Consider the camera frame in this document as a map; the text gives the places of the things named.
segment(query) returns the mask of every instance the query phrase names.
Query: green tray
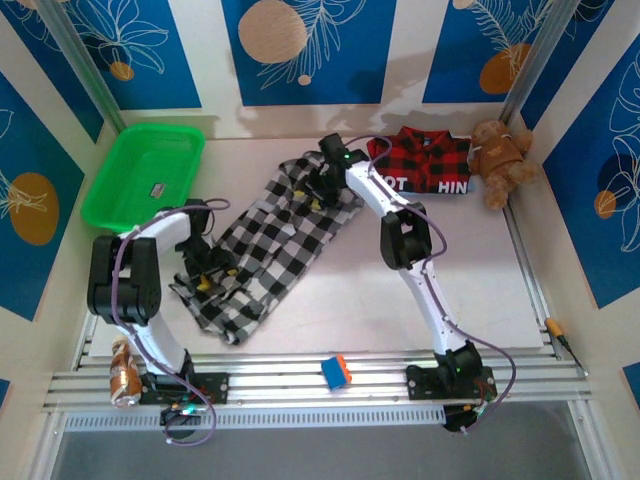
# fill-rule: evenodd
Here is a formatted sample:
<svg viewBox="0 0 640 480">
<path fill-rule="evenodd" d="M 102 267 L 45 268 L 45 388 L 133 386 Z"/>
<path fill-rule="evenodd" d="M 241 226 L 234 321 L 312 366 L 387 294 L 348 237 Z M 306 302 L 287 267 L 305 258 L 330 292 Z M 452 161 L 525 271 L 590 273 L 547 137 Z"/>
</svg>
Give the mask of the green tray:
<svg viewBox="0 0 640 480">
<path fill-rule="evenodd" d="M 131 230 L 164 207 L 184 205 L 204 135 L 191 127 L 138 124 L 114 143 L 82 206 L 89 225 Z"/>
</svg>

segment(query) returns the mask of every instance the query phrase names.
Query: red plaid shirt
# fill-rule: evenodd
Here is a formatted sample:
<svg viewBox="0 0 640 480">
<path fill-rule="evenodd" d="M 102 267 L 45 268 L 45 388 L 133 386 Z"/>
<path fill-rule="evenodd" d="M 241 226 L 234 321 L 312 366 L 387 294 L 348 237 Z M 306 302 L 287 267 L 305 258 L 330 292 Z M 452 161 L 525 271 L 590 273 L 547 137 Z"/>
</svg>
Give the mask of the red plaid shirt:
<svg viewBox="0 0 640 480">
<path fill-rule="evenodd" d="M 381 158 L 376 170 L 397 192 L 467 193 L 471 140 L 453 138 L 448 131 L 424 132 L 402 127 L 389 137 L 391 154 Z M 371 158 L 384 153 L 387 144 L 373 139 L 367 143 Z"/>
</svg>

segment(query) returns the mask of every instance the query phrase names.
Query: blue block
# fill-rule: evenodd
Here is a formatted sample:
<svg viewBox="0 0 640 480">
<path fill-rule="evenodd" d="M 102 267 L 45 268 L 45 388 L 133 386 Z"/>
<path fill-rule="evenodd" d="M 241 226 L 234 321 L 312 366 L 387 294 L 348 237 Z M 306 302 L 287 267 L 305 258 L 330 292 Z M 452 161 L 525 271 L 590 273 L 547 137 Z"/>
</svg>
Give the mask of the blue block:
<svg viewBox="0 0 640 480">
<path fill-rule="evenodd" d="M 351 375 L 346 368 L 342 355 L 331 357 L 320 365 L 330 390 L 344 387 L 351 382 Z"/>
</svg>

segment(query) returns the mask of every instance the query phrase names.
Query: blue wallpaper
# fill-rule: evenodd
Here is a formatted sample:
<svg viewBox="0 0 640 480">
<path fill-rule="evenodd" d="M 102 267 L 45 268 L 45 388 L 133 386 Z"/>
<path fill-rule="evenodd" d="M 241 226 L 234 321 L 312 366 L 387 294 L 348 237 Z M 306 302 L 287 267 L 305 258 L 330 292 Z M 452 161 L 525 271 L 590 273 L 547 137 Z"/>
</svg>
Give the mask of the blue wallpaper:
<svg viewBox="0 0 640 480">
<path fill-rule="evenodd" d="M 17 0 L 0 0 L 0 11 L 95 142 L 104 123 L 102 116 L 65 61 L 37 12 Z"/>
<path fill-rule="evenodd" d="M 0 74 L 0 306 L 33 320 L 84 174 Z"/>
<path fill-rule="evenodd" d="M 525 119 L 535 125 L 613 0 L 583 0 L 538 82 Z M 500 102 L 542 23 L 548 0 L 451 0 L 424 103 Z"/>
<path fill-rule="evenodd" d="M 598 306 L 640 287 L 640 36 L 544 168 Z"/>
<path fill-rule="evenodd" d="M 167 0 L 62 5 L 121 109 L 201 107 Z M 17 0 L 0 8 L 67 103 L 86 97 L 37 12 Z"/>
<path fill-rule="evenodd" d="M 395 0 L 222 6 L 245 106 L 380 102 Z"/>
</svg>

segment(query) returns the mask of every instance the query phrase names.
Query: brown teddy bear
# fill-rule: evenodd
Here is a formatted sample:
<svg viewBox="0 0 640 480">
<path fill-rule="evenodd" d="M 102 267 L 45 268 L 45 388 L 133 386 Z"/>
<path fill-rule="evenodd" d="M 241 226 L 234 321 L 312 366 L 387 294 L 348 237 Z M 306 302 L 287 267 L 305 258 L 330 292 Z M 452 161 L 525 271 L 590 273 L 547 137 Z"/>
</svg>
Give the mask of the brown teddy bear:
<svg viewBox="0 0 640 480">
<path fill-rule="evenodd" d="M 474 155 L 469 169 L 484 180 L 484 202 L 492 210 L 504 208 L 510 192 L 518 185 L 533 182 L 538 175 L 538 165 L 522 157 L 532 140 L 531 130 L 511 136 L 500 120 L 484 121 L 473 131 Z"/>
</svg>

